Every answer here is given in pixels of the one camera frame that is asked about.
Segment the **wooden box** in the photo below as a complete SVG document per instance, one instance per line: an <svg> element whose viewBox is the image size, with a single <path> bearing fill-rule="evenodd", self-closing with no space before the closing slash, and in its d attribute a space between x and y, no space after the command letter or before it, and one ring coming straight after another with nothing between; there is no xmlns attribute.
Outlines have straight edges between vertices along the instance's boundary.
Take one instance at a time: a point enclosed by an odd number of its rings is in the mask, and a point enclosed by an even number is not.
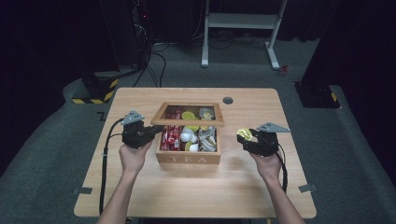
<svg viewBox="0 0 396 224"><path fill-rule="evenodd" d="M163 103L151 124L165 126L156 149L158 162L219 164L224 125L219 104ZM195 138L185 141L191 134Z"/></svg>

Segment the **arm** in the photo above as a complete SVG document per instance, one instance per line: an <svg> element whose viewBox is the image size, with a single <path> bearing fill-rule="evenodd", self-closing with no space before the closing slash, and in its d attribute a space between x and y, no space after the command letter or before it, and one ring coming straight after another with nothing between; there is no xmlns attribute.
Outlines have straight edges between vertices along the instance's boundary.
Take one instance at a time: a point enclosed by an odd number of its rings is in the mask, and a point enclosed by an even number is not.
<svg viewBox="0 0 396 224"><path fill-rule="evenodd" d="M302 217L280 186L278 179L280 161L277 156L274 154L269 157L261 157L253 153L250 153L250 155L256 162L257 170L268 188L279 223L304 223Z"/></svg>
<svg viewBox="0 0 396 224"><path fill-rule="evenodd" d="M140 149L130 148L125 145L120 147L122 164L120 183L117 185L97 223L125 223L132 188L137 175L145 164L146 153L150 147L151 142L142 146Z"/></svg>

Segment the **wooden table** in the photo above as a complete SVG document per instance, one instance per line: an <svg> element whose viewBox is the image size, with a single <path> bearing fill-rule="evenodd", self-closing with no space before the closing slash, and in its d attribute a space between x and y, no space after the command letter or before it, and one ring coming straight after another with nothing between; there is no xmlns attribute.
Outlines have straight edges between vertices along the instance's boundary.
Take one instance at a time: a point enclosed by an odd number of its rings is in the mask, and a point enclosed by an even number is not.
<svg viewBox="0 0 396 224"><path fill-rule="evenodd" d="M233 98L231 105L222 102L226 96ZM256 164L236 141L235 135L239 128L255 129L268 121L289 127L277 92L273 89L223 88L118 89L82 186L92 192L79 194L75 214L79 217L99 216L102 154L111 125L134 109L146 117L145 126L149 126L163 102L220 104L224 118L220 133L220 163L159 164L155 156L158 141L154 140L135 182L128 217L276 217ZM121 125L113 131L121 132ZM311 193L301 193L298 189L307 183L291 133L278 133L277 136L287 158L288 195L302 217L314 217L316 208ZM111 138L109 143L105 204L120 180L118 149L121 144L120 136Z"/></svg>

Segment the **human hand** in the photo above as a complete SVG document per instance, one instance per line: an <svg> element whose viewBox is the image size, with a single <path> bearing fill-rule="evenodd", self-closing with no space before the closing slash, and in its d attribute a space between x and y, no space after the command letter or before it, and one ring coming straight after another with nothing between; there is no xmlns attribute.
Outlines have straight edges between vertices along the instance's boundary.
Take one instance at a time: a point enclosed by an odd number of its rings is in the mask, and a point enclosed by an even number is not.
<svg viewBox="0 0 396 224"><path fill-rule="evenodd" d="M131 148L126 145L120 147L120 159L122 171L126 174L137 175L143 168L146 159L146 153L151 147L151 142L145 144L139 149Z"/></svg>
<svg viewBox="0 0 396 224"><path fill-rule="evenodd" d="M276 154L269 157L262 157L254 153L250 153L250 156L256 162L257 170L266 184L280 184L279 172L281 163Z"/></svg>

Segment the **forearm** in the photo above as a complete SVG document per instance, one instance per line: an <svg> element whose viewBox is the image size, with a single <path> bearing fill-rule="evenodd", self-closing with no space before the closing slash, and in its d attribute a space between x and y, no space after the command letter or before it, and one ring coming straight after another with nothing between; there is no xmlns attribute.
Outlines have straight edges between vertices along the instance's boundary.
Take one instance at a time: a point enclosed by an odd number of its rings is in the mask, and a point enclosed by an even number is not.
<svg viewBox="0 0 396 224"><path fill-rule="evenodd" d="M265 182L273 202L276 217L280 224L304 223L278 181Z"/></svg>
<svg viewBox="0 0 396 224"><path fill-rule="evenodd" d="M125 223L132 188L137 174L123 173L116 190L99 218L98 223Z"/></svg>

